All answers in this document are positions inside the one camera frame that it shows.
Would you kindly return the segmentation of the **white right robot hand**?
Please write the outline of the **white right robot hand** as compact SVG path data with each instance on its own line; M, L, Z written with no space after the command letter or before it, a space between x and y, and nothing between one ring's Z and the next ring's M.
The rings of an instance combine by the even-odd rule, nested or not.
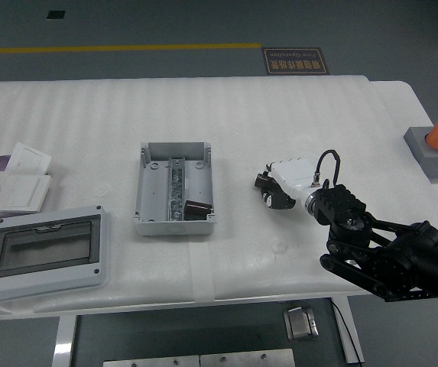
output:
M296 204L313 215L316 191L314 167L306 159L290 159L267 164L255 179L255 187L270 209L292 209Z

